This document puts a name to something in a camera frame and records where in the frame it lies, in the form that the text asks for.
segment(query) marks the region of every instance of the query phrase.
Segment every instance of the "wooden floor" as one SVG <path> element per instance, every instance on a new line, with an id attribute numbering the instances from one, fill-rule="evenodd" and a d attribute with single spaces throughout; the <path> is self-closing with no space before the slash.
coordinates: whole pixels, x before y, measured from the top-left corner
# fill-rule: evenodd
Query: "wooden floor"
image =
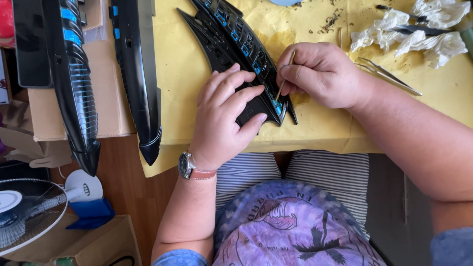
<path id="1" fill-rule="evenodd" d="M 130 214 L 140 247 L 143 265 L 150 265 L 151 248 L 161 217 L 173 191 L 177 168 L 145 178 L 138 154 L 136 135 L 101 139 L 102 148 L 97 177 L 116 214 Z M 79 169 L 76 162 L 62 166 L 67 175 Z M 52 180 L 64 184 L 57 168 L 51 169 Z"/>

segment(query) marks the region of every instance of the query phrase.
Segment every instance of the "yellow paper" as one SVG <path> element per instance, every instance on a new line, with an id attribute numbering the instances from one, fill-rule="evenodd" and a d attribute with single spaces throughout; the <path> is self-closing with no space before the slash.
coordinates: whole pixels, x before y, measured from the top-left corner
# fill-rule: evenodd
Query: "yellow paper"
<path id="1" fill-rule="evenodd" d="M 332 42 L 338 44 L 342 28 L 343 47 L 349 50 L 349 32 L 361 31 L 381 19 L 373 0 L 305 0 L 301 7 L 281 7 L 269 0 L 229 0 L 244 13 L 244 20 L 256 32 L 270 56 L 277 60 L 285 46 L 294 42 Z M 409 11 L 414 1 L 393 3 Z M 179 16 L 176 8 L 195 15 L 189 0 L 156 1 L 153 17 L 156 71 L 162 96 L 163 137 L 161 151 L 153 166 L 141 157 L 145 176 L 159 174 L 177 164 L 193 134 L 196 99 L 210 68 L 197 39 Z M 328 33 L 321 33 L 327 18 L 340 15 Z M 423 62 L 422 53 L 409 52 L 394 58 L 374 44 L 350 54 L 352 60 L 363 56 L 381 64 L 424 95 L 420 101 L 473 126 L 473 65 L 466 54 L 454 57 L 438 70 Z M 292 96 L 298 125 L 287 115 L 282 126 L 266 123 L 245 151 L 293 151 L 324 149 L 347 152 L 381 152 L 361 125 L 341 109 L 327 109 L 305 96 Z"/>

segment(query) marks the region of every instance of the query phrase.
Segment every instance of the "fan grille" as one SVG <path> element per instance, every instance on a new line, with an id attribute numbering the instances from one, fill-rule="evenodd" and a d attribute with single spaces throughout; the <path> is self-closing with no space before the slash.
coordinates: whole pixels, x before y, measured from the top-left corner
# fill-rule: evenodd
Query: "fan grille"
<path id="1" fill-rule="evenodd" d="M 0 213 L 0 253 L 24 245 L 56 222 L 67 206 L 64 190 L 57 184 L 38 179 L 0 181 L 0 191 L 14 190 L 23 195 L 20 204 Z"/>

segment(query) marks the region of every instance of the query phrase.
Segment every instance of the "blue sleeve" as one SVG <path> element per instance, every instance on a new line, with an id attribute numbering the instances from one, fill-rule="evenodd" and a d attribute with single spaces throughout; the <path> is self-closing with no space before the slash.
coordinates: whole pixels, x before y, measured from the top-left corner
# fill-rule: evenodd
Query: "blue sleeve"
<path id="1" fill-rule="evenodd" d="M 473 227 L 452 229 L 430 242 L 433 266 L 473 265 Z"/>
<path id="2" fill-rule="evenodd" d="M 209 266 L 199 253 L 189 249 L 175 249 L 159 256 L 151 266 Z"/>

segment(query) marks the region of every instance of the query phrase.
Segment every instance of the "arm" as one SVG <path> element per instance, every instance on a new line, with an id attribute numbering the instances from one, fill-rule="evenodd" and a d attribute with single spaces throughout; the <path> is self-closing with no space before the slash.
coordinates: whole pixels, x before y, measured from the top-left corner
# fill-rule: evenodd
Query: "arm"
<path id="1" fill-rule="evenodd" d="M 309 93 L 319 104 L 345 108 L 370 137 L 432 199 L 435 232 L 473 226 L 473 130 L 360 71 L 333 44 L 294 44 L 298 65 L 280 67 L 282 94 Z"/>
<path id="2" fill-rule="evenodd" d="M 235 64 L 223 73 L 214 72 L 202 86 L 189 152 L 197 169 L 213 171 L 245 149 L 256 136 L 266 114 L 257 114 L 242 128 L 236 119 L 246 103 L 260 95 L 264 86 L 235 89 L 251 82 L 254 73 Z M 152 250 L 151 261 L 174 249 L 190 249 L 213 261 L 216 177 L 188 180 L 179 177 Z"/>

